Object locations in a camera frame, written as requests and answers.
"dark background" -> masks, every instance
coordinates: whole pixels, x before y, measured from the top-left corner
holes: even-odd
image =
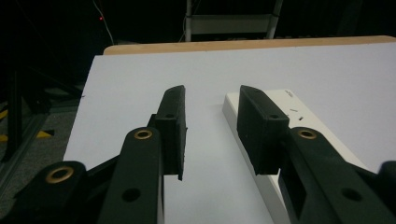
[[[193,1],[197,14],[262,14],[275,1]],[[96,0],[114,40],[178,42],[183,35],[185,0]],[[0,3],[0,101],[6,97],[6,71],[33,67],[61,81],[86,80],[94,55],[111,45],[91,0],[2,0]],[[277,38],[351,35],[396,36],[392,0],[284,0]],[[264,34],[195,35],[193,41]],[[43,86],[50,83],[40,81]]]

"white table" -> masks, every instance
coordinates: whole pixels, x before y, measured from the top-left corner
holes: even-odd
[[[163,92],[183,84],[185,173],[165,178],[165,221],[272,223],[221,112],[225,94],[241,84],[294,91],[376,172],[396,160],[395,62],[396,43],[97,56],[64,159],[90,169],[118,155]]]

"white foam block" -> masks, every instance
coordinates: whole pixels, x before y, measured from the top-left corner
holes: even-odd
[[[265,91],[265,94],[290,118],[290,128],[307,127],[322,133],[344,160],[361,168],[366,166],[312,113],[299,98],[290,90]],[[238,116],[239,93],[228,93],[222,108],[223,114],[230,125],[235,141],[245,158],[247,166],[262,195],[271,217],[275,223],[290,223],[288,212],[283,203],[278,185],[278,175],[255,175],[248,154],[238,137],[236,121]]]

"gray carpet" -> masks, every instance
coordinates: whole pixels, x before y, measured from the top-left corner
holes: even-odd
[[[41,130],[54,130],[54,135],[48,138],[37,138],[28,147],[21,165],[4,192],[0,194],[0,218],[5,216],[15,203],[13,199],[15,193],[21,190],[42,168],[63,159],[76,114],[77,112],[74,111],[48,116]],[[26,107],[23,109],[22,116],[22,124],[25,124],[31,117]],[[7,133],[7,118],[0,122],[0,134],[5,133]],[[7,143],[0,142],[0,156],[4,154],[6,148]]]

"screw hole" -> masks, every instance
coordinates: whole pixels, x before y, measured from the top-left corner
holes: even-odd
[[[351,201],[360,202],[362,199],[361,195],[354,189],[342,189],[342,193],[344,197]]]
[[[314,132],[308,131],[308,130],[300,130],[298,134],[306,139],[315,139],[317,138],[317,135]]]
[[[148,139],[152,136],[152,132],[149,130],[140,130],[134,134],[134,138],[137,139]]]
[[[74,169],[70,166],[62,166],[50,171],[47,174],[46,181],[49,184],[57,184],[65,181],[74,173]]]
[[[136,201],[140,197],[140,190],[139,189],[127,189],[122,193],[122,199],[127,202],[131,203]]]

